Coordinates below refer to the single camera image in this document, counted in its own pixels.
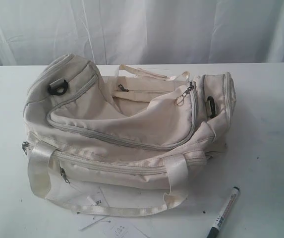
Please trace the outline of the white paper hang tag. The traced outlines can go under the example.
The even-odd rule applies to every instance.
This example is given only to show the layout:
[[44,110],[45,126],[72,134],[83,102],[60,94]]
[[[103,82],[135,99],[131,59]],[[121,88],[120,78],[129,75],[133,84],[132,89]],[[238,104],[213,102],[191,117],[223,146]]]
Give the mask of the white paper hang tag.
[[75,222],[78,225],[79,230],[82,230],[108,216],[104,215],[88,215],[82,214],[80,212],[74,212],[73,217],[75,218]]

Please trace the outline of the green and white marker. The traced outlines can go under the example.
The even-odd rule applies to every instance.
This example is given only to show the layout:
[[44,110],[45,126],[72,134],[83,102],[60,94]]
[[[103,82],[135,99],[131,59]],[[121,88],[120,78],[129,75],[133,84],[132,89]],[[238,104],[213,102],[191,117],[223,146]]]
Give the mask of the green and white marker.
[[229,198],[226,200],[225,204],[223,205],[222,209],[220,210],[217,218],[215,219],[213,225],[210,228],[210,231],[207,235],[207,238],[217,238],[221,228],[230,213],[236,199],[238,198],[240,193],[240,189],[237,186],[232,188],[231,194]]

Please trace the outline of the cream fabric duffel bag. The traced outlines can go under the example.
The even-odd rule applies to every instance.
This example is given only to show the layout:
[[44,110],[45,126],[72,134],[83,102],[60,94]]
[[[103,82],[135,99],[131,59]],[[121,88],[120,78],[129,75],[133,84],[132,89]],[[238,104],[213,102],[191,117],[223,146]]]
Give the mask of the cream fabric duffel bag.
[[31,191],[48,199],[54,179],[72,188],[91,182],[163,190],[163,204],[116,208],[51,202],[82,214],[141,217],[172,209],[188,181],[225,149],[235,108],[229,72],[191,78],[120,65],[102,76],[74,54],[49,64],[23,110]]

